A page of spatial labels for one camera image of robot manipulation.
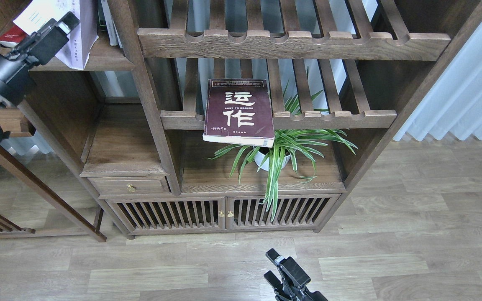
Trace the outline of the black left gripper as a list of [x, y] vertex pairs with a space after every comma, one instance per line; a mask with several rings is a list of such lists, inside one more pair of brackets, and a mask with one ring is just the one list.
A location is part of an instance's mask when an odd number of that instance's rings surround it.
[[47, 64], [67, 44], [67, 35], [79, 23], [79, 18], [69, 11], [60, 20], [47, 21], [6, 55], [0, 54], [0, 103], [19, 105], [35, 85], [28, 71]]

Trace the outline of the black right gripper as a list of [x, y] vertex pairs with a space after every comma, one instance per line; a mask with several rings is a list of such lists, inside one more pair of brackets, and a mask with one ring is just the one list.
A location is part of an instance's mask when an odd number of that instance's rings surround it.
[[275, 299], [277, 301], [326, 301], [327, 298], [319, 291], [310, 292], [306, 284], [310, 282], [310, 277], [296, 263], [293, 258], [280, 255], [274, 248], [265, 253], [266, 257], [276, 265], [281, 280], [272, 271], [264, 274], [264, 278], [273, 287]]

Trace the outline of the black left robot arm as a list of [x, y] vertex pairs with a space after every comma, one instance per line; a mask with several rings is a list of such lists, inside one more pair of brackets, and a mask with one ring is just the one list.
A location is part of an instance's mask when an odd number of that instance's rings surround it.
[[[69, 42], [68, 34], [80, 21], [73, 12], [61, 19], [48, 20], [40, 29], [26, 36], [5, 55], [0, 54], [0, 107], [17, 106], [35, 87], [29, 70], [46, 65]], [[0, 126], [0, 143], [10, 136]]]

